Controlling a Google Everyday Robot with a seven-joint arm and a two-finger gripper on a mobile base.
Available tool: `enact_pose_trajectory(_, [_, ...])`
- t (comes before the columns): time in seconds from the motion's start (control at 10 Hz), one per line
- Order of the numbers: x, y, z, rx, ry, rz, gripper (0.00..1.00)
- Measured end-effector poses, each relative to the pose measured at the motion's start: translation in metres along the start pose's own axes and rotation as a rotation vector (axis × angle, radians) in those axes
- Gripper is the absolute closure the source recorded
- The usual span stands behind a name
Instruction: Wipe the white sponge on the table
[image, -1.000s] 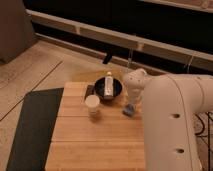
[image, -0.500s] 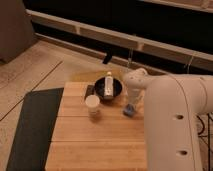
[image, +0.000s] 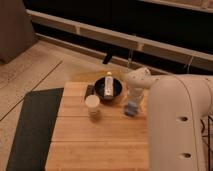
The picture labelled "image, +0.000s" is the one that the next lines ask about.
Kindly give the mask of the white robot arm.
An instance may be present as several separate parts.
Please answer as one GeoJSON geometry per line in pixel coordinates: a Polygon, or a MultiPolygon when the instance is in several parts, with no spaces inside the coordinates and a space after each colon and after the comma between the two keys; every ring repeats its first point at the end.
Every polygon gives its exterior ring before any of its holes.
{"type": "Polygon", "coordinates": [[[142,67],[125,81],[133,96],[149,91],[150,171],[207,171],[200,119],[213,114],[213,75],[152,75],[142,67]]]}

